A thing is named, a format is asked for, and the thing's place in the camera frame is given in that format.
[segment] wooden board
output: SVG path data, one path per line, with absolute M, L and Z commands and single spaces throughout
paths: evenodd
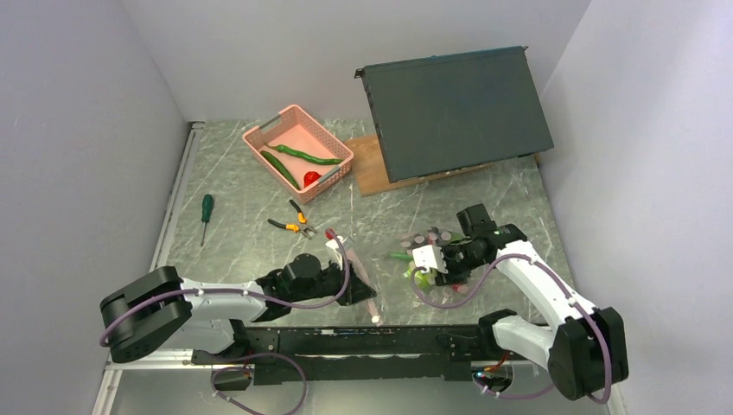
M 354 178 L 357 184 L 359 184 L 359 193 L 362 196 L 376 195 L 377 193 L 387 192 L 395 188 L 403 188 L 442 177 L 460 175 L 467 171 L 482 169 L 490 164 L 482 164 L 466 169 L 389 183 L 385 160 L 382 158 L 382 149 L 379 147 L 379 139 L 376 135 L 351 138 L 345 141 L 344 144 L 354 152 L 354 161 L 351 170 L 354 172 Z

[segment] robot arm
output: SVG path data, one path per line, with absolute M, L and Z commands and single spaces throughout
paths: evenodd
M 340 305 L 351 305 L 376 295 L 352 269 L 349 275 L 346 292 L 336 299 Z M 166 297 L 130 315 L 109 333 L 112 361 L 116 363 L 135 361 L 158 348 L 241 354 L 249 348 L 249 341 L 243 335 L 244 323 L 269 322 L 289 314 L 292 308 L 281 302 L 335 296 L 344 278 L 341 266 L 329 263 L 321 269 L 318 258 L 309 254 L 298 255 L 284 268 L 243 284 L 212 284 L 180 278 L 175 267 L 164 266 L 111 294 L 99 307 L 105 326 L 110 327 L 139 304 L 150 303 L 154 297 Z
M 537 307 L 547 326 L 527 322 L 512 310 L 479 319 L 482 344 L 488 350 L 510 350 L 546 369 L 558 390 L 579 399 L 604 386 L 600 342 L 610 354 L 612 383 L 628 377 L 623 320 L 613 309 L 599 310 L 577 294 L 539 257 L 527 237 L 514 225 L 497 227 L 483 205 L 458 215 L 467 238 L 442 248 L 413 250 L 417 266 L 437 271 L 437 284 L 466 282 L 474 268 L 493 263 Z M 587 312 L 603 339 L 597 339 L 576 304 Z

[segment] red object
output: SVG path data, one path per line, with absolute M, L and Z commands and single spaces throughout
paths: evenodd
M 320 178 L 321 175 L 319 175 L 317 171 L 309 171 L 305 176 L 303 176 L 303 186 L 307 188 L 312 182 L 315 182 Z
M 453 284 L 450 288 L 453 289 L 453 292 L 457 292 L 458 294 L 466 295 L 468 293 L 468 287 L 466 284 Z

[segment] red tomato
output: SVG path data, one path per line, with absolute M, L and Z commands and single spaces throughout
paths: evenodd
M 317 181 L 320 178 L 321 178 L 321 175 L 319 175 L 318 172 L 316 172 L 316 171 L 309 171 L 303 177 L 303 184 L 305 185 L 304 187 L 307 188 L 312 182 L 315 182 L 315 181 Z

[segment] green vegetable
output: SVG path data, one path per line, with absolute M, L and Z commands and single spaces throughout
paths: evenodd
M 288 156 L 302 158 L 306 162 L 313 163 L 313 164 L 320 164 L 321 166 L 329 166 L 331 164 L 338 164 L 338 163 L 343 162 L 343 159 L 340 159 L 340 158 L 318 158 L 315 156 L 311 156 L 310 154 L 304 153 L 300 150 L 292 149 L 288 147 L 287 145 L 280 144 L 280 145 L 276 145 L 275 147 L 268 145 L 268 147 L 270 147 L 274 151 L 277 151 L 278 153 L 284 153 L 284 154 L 287 154 Z
M 403 261 L 407 261 L 407 262 L 412 261 L 412 255 L 409 255 L 404 252 L 392 252 L 390 253 L 390 257 L 395 258 L 395 259 L 402 259 Z
M 272 167 L 275 168 L 281 175 L 283 175 L 284 178 L 290 182 L 290 184 L 293 185 L 294 188 L 297 190 L 300 190 L 300 186 L 297 185 L 296 178 L 293 177 L 293 175 L 285 168 L 285 166 L 280 162 L 280 160 L 277 160 L 277 157 L 272 155 L 271 153 L 267 151 L 260 151 L 259 154 L 262 155 L 262 157 L 265 158 L 270 164 L 272 164 Z

